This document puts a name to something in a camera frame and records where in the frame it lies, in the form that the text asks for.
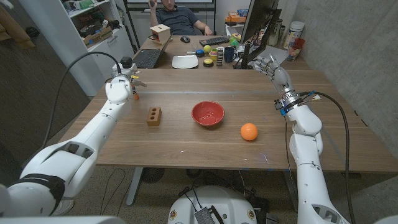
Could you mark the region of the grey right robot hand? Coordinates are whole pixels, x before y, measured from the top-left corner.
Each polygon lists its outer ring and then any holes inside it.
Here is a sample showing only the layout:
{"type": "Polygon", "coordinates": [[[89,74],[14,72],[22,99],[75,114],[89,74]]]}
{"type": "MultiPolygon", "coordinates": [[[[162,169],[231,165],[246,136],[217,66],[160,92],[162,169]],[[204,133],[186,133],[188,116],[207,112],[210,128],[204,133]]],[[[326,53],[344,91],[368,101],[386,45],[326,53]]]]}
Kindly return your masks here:
{"type": "Polygon", "coordinates": [[[263,74],[266,74],[272,81],[275,90],[281,94],[285,88],[294,89],[290,75],[282,68],[279,62],[272,54],[268,57],[257,56],[253,68],[263,74]]]}

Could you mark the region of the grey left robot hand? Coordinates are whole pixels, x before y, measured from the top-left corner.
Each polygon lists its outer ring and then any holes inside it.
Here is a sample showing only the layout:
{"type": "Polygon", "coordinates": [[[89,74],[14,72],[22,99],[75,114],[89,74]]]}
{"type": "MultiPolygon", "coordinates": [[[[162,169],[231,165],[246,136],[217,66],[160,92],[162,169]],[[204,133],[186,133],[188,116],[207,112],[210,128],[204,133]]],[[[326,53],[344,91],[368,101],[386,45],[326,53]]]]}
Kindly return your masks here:
{"type": "Polygon", "coordinates": [[[138,76],[135,75],[131,75],[131,85],[132,86],[143,86],[143,87],[147,87],[147,84],[140,81],[138,76]]]}

